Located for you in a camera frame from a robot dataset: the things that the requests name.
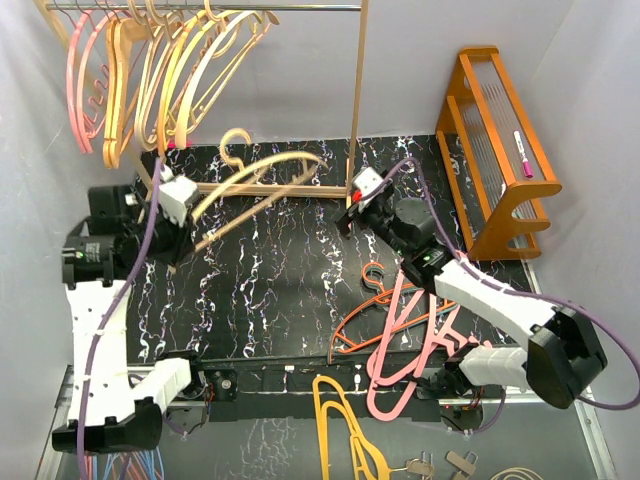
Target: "wooden rack frame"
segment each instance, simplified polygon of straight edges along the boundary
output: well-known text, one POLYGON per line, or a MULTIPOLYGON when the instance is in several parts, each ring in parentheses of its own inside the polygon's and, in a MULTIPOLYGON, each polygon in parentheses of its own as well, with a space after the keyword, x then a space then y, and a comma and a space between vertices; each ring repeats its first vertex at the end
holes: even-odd
POLYGON ((538 257, 541 252, 533 234, 551 225, 540 198, 555 195, 562 185, 551 169, 496 47, 465 48, 460 51, 440 112, 436 135, 469 258, 515 260, 538 257), (490 65, 493 65, 495 73, 486 70, 491 69, 490 65), (474 68, 478 66, 485 68, 483 72, 491 72, 492 76, 488 78, 495 83, 481 84, 474 68), (467 108, 471 108, 475 115, 472 128, 467 124, 469 117, 464 114, 467 108), (516 149, 514 129, 521 132, 527 158, 533 164, 535 174, 532 179, 524 178, 519 171, 522 159, 516 149), (457 134, 460 138, 485 221, 484 228, 475 238, 457 175, 449 161, 446 134, 457 134), (485 168, 479 168, 481 160, 485 168), (494 169, 494 190, 495 183, 502 180, 502 193, 496 195, 494 192, 493 206, 485 188, 487 182, 483 182, 483 174, 487 174, 489 166, 494 169), (526 245, 514 245, 516 237, 524 240, 526 245))
MULTIPOLYGON (((69 48, 70 35, 67 29, 64 27, 62 21, 56 15, 55 11, 91 11, 91 10, 104 10, 104 5, 98 3, 80 3, 80 2, 65 2, 52 0, 33 0, 38 10, 45 18, 47 24, 51 30, 56 34, 60 42, 65 49, 69 48)), ((158 10, 194 10, 198 6, 194 4, 167 4, 160 2, 156 6, 158 10)), ((113 10, 127 10, 128 5, 115 5, 109 4, 109 9, 113 10)), ((310 198, 339 198, 346 199, 347 205, 350 205, 351 198, 349 196, 349 186, 353 178, 353 172, 355 167, 357 136, 358 136, 358 122, 360 115, 360 94, 362 91, 362 78, 363 78, 363 64, 365 54, 365 43, 367 36, 367 19, 369 14, 369 0, 362 0, 361 5, 212 5, 212 8, 216 10, 272 10, 272 11, 312 11, 312 12, 359 12, 360 13, 360 27, 358 35, 358 58, 356 60, 356 80, 355 80, 355 94, 353 99, 353 116, 351 119, 351 137, 349 140, 349 157, 346 164, 346 182, 344 186, 325 186, 325 185, 300 185, 293 187, 288 193, 291 197, 310 197, 310 198)), ((144 6, 139 6, 139 9, 144 10, 144 6)), ((93 78, 87 75, 85 83, 89 88, 93 88, 93 78)), ((146 171, 138 154, 128 149, 127 154, 131 157, 133 164, 136 168, 138 175, 145 185, 151 185, 151 178, 146 171)), ((200 183, 198 184, 202 193, 208 193, 216 189, 219 184, 216 183, 200 183)), ((248 196, 265 196, 276 193, 283 185, 271 184, 271 185, 238 185, 234 188, 230 188, 225 195, 248 195, 248 196)))

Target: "clothes rack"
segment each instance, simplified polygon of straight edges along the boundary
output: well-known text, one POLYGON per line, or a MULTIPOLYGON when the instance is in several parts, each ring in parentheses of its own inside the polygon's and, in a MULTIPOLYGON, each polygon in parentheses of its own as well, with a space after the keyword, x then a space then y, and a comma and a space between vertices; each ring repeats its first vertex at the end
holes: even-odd
MULTIPOLYGON (((104 10, 106 7, 104 4, 99 4, 96 0, 94 3, 79 3, 73 2, 65 3, 53 2, 52 0, 33 0, 38 10, 45 18, 47 24, 51 30, 56 34, 61 44, 65 49, 69 47, 70 35, 61 19, 55 13, 56 11, 91 11, 91 10, 104 10)), ((158 10, 194 10, 197 8, 196 4, 182 4, 163 3, 158 2, 156 8, 158 10)), ((112 4, 109 3, 109 9, 113 10, 127 10, 126 4, 112 4)), ((349 156, 346 163, 346 182, 345 185, 299 185, 290 189, 288 196, 292 197, 309 197, 309 198, 344 198, 347 205, 350 205, 351 199, 349 196, 349 185, 353 178, 355 154, 357 146, 358 136, 358 121, 360 113, 360 98, 362 90, 362 78, 363 78, 363 64, 365 55, 365 43, 367 32, 367 19, 369 12, 369 0, 362 0, 361 5, 212 5, 212 8, 216 10, 272 10, 272 11, 310 11, 310 12, 344 12, 354 13, 359 12, 359 35, 358 35, 358 56, 356 60, 356 79, 354 89, 354 101, 353 101, 353 115, 351 122, 351 136, 349 139, 349 156)), ((87 82, 93 85, 93 78, 87 75, 87 82)), ((128 155, 133 157, 132 161, 136 168, 136 171, 140 175, 142 181, 148 186, 150 185, 150 177, 148 172, 142 165, 139 155, 133 153, 131 148, 128 149, 128 155)), ((201 183, 198 187, 202 193, 208 193, 218 187, 218 184, 213 183, 201 183)), ((237 185, 234 188, 230 188, 226 195, 247 195, 247 196, 265 196, 271 195, 283 185, 271 184, 271 185, 237 185)))

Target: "pink hanger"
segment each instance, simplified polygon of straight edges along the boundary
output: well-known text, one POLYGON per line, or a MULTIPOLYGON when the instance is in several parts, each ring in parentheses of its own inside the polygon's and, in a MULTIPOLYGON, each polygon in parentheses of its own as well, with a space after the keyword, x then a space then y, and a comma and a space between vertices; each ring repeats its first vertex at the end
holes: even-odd
MULTIPOLYGON (((93 46, 96 42, 96 39, 98 38, 98 35, 100 35, 100 33, 107 26, 107 23, 109 22, 111 17, 112 17, 111 15, 105 15, 102 18, 102 20, 98 22, 98 25, 96 25, 96 27, 93 29, 93 32, 91 32, 91 35, 89 35, 89 39, 87 40, 87 45, 84 49, 84 52, 82 53, 82 59, 80 60, 80 68, 78 69, 78 79, 84 78, 84 75, 87 70, 87 65, 89 63, 91 50, 93 49, 93 46)), ((92 110, 94 112, 93 117, 90 117, 84 111, 84 103, 83 103, 84 82, 78 81, 78 85, 75 92, 76 105, 77 105, 76 122, 78 123, 79 134, 80 134, 79 138, 80 138, 80 142, 82 143, 81 149, 83 149, 85 153, 93 152, 93 148, 91 147, 91 140, 93 140, 98 135, 98 133, 100 133, 100 130, 102 130, 105 123, 105 118, 103 115, 100 122, 98 122, 96 125, 96 122, 98 121, 98 117, 100 116, 99 107, 104 103, 105 98, 108 95, 108 91, 109 91, 109 66, 102 64, 100 66, 100 70, 104 75, 105 81, 103 82, 101 79, 97 79, 94 82, 96 91, 100 92, 99 97, 96 98, 94 96, 90 96, 87 99, 87 103, 92 107, 92 110)))
MULTIPOLYGON (((403 281, 404 274, 400 271, 396 279, 396 285, 394 287, 391 305, 389 307, 389 313, 387 314, 387 320, 385 322, 382 339, 380 340, 380 344, 378 345, 378 347, 374 350, 374 352, 369 357, 369 360, 367 361, 367 374, 371 378, 371 384, 367 391, 367 407, 369 408, 369 412, 371 412, 371 414, 375 418, 385 422, 395 420, 398 415, 400 415, 406 404, 409 402, 411 395, 415 391, 416 383, 409 382, 407 384, 407 387, 398 400, 398 403, 396 403, 396 405, 390 412, 382 412, 376 406, 375 396, 377 393, 377 387, 394 385, 398 381, 406 378, 406 376, 412 372, 414 377, 421 376, 422 371, 427 364, 429 355, 431 355, 431 353, 436 349, 437 345, 444 346, 447 349, 447 353, 449 354, 449 356, 451 356, 455 353, 456 350, 462 348, 469 342, 478 343, 478 340, 475 337, 470 336, 469 338, 465 338, 463 335, 456 332, 452 327, 452 324, 456 316, 458 315, 458 312, 460 311, 460 306, 458 306, 448 315, 447 320, 439 329, 437 334, 435 333, 437 315, 433 314, 429 316, 425 341, 422 345, 422 350, 420 351, 418 357, 416 357, 409 364, 405 365, 402 369, 400 369, 390 377, 382 377, 382 366, 384 364, 384 358, 387 353, 389 342, 391 341, 391 337, 393 336, 392 331, 394 328, 402 325, 402 323, 405 322, 406 318, 411 313, 411 310, 415 307, 416 303, 424 292, 423 290, 419 290, 418 292, 416 292, 412 299, 409 301, 409 304, 404 308, 400 316, 396 318, 396 310, 398 306, 398 300, 400 298, 400 292, 402 291, 403 281), (450 336, 458 342, 457 348, 452 340, 448 340, 447 338, 445 338, 446 336, 450 336)), ((435 297, 434 295, 429 296, 430 312, 436 312, 436 300, 437 297, 435 297)), ((485 342, 485 346, 491 347, 490 342, 485 342)))
MULTIPOLYGON (((80 81, 80 79, 84 78, 85 76, 93 47, 98 36, 109 23, 109 20, 120 13, 129 18, 131 17, 129 12, 126 11, 107 12, 103 9, 100 13, 103 13, 104 17, 98 22, 98 24, 94 24, 91 15, 95 12, 97 12, 97 10, 94 10, 93 12, 83 12, 78 23, 74 23, 75 30, 73 32, 73 36, 71 37, 69 53, 67 55, 67 108, 69 110, 71 129, 74 136, 76 137, 76 141, 78 142, 80 151, 82 151, 83 153, 93 152, 93 148, 91 147, 91 140, 93 140, 100 133, 102 128, 104 128, 105 117, 104 115, 102 115, 102 118, 100 119, 100 106, 104 103, 108 95, 109 66, 106 64, 102 64, 100 66, 100 71, 104 76, 104 80, 98 78, 94 81, 94 87, 96 89, 96 92, 98 93, 95 96, 91 95, 87 98, 87 109, 89 110, 89 113, 86 113, 84 109, 84 82, 80 81), (77 75, 78 81, 76 82, 75 63, 76 55, 78 52, 78 43, 80 41, 80 37, 82 36, 82 31, 87 24, 87 21, 91 23, 93 31, 89 35, 87 44, 84 48, 84 51, 82 52, 82 58, 80 60, 77 75)), ((140 59, 143 50, 144 45, 140 49, 138 56, 134 60, 131 71, 133 71, 133 67, 140 59)))
POLYGON ((74 22, 71 16, 66 13, 69 17, 69 20, 73 24, 74 30, 73 35, 71 36, 71 41, 69 43, 69 52, 67 53, 67 110, 69 111, 69 122, 71 123, 71 130, 73 131, 73 136, 76 137, 76 141, 78 142, 78 146, 80 147, 80 151, 82 153, 87 153, 84 145, 80 139, 80 130, 78 128, 78 122, 76 120, 76 105, 74 102, 73 90, 74 90, 74 70, 75 70, 75 62, 76 62, 76 51, 78 49, 78 41, 80 40, 80 34, 82 33, 82 29, 84 28, 84 24, 87 22, 89 18, 89 14, 83 13, 80 16, 80 20, 78 23, 74 22))

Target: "metal rail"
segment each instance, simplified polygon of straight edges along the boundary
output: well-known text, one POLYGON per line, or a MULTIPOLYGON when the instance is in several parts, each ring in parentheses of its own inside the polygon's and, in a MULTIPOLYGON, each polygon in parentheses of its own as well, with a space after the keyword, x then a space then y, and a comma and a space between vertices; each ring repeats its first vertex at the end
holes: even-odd
MULTIPOLYGON (((143 5, 136 5, 139 10, 145 10, 143 5)), ((195 10, 198 8, 197 4, 166 4, 158 3, 156 5, 157 10, 195 10)), ((270 10, 273 12, 359 12, 362 7, 360 5, 211 5, 214 10, 270 10)), ((47 2, 47 10, 128 10, 129 5, 126 4, 108 4, 99 5, 97 3, 60 3, 60 2, 47 2)))

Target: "black marble surface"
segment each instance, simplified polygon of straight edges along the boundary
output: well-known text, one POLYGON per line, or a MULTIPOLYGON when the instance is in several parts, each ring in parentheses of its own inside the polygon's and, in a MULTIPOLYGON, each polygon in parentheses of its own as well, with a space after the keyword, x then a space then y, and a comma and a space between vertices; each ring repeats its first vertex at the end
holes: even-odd
MULTIPOLYGON (((245 158, 245 163, 278 151, 306 150, 329 165, 313 183, 344 184, 347 140, 234 145, 230 150, 245 158)), ((444 226, 462 247, 435 136, 361 139, 356 171, 364 165, 388 168, 407 155, 421 161, 444 226)), ((153 163, 150 154, 144 160, 153 163)), ((464 160, 455 149, 450 161, 463 177, 462 183, 471 189, 464 160)), ((175 173, 198 182, 219 182, 232 173, 213 146, 171 152, 168 164, 175 173)), ((298 168, 292 163, 272 169, 264 183, 290 178, 298 168)), ((407 167, 397 181, 398 198, 421 193, 412 168, 407 167)), ((215 231, 256 201, 259 199, 253 197, 220 200, 201 218, 194 238, 215 231)), ((163 265, 147 263, 136 280, 128 309, 129 362, 153 362, 165 350, 184 348, 196 349, 204 359, 325 353, 335 327, 370 298, 360 282, 363 265, 372 260, 382 263, 388 288, 397 271, 396 256, 371 232, 356 228, 351 240, 340 237, 334 219, 344 207, 344 200, 283 199, 173 274, 163 265)), ((528 289, 519 262, 492 262, 482 267, 499 280, 528 289)), ((369 309, 354 320, 349 334, 355 339, 377 335, 384 318, 383 310, 369 309)), ((467 311, 458 315, 455 326, 481 341, 509 341, 467 311)), ((416 327, 396 335, 392 348, 418 349, 422 337, 423 331, 416 327)))

